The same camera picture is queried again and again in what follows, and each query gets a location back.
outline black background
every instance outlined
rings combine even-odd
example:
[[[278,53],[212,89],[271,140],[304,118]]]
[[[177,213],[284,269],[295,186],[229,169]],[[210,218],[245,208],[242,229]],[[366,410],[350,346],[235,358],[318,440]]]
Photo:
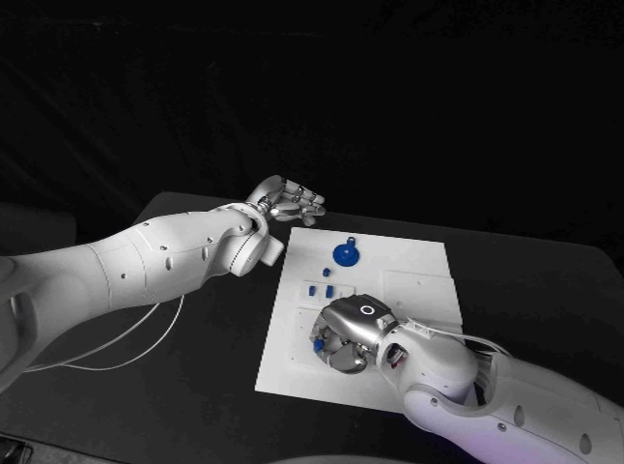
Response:
[[[624,275],[624,2],[0,2],[0,200],[78,240],[271,174]]]

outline table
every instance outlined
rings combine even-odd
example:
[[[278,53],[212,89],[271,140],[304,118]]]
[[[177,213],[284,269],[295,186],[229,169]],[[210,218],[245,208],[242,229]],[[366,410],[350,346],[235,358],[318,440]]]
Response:
[[[160,193],[137,222],[231,200]],[[464,332],[576,380],[624,406],[624,281],[595,248],[328,213],[320,228],[445,243]],[[287,223],[271,224],[287,243]],[[23,375],[0,397],[0,434],[118,462],[267,463],[356,453],[425,463],[475,462],[403,416],[254,391],[282,259],[207,281],[150,354],[108,372]],[[158,338],[177,309],[85,365],[114,365]],[[146,313],[109,313],[66,333],[40,361],[81,353]]]

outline blue object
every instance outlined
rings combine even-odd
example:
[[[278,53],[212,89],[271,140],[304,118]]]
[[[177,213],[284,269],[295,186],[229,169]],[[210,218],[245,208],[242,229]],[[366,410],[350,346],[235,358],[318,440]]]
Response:
[[[346,268],[357,263],[356,238],[349,237],[344,245],[337,245],[333,250],[333,259],[340,266]]]
[[[323,350],[323,340],[318,338],[314,341],[314,352],[318,353]]]

